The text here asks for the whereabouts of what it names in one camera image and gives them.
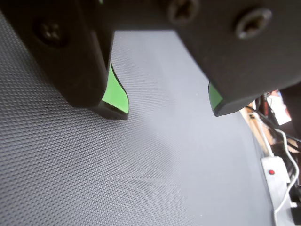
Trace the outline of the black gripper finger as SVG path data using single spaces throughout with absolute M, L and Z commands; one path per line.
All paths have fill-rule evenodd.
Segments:
M 216 116 L 301 80 L 298 0 L 166 0 L 166 16 L 220 97 Z

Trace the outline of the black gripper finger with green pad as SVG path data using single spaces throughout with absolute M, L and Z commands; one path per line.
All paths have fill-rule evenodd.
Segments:
M 111 120 L 128 110 L 105 99 L 128 96 L 111 65 L 113 33 L 101 27 L 97 0 L 3 0 L 0 9 L 55 88 L 73 107 Z

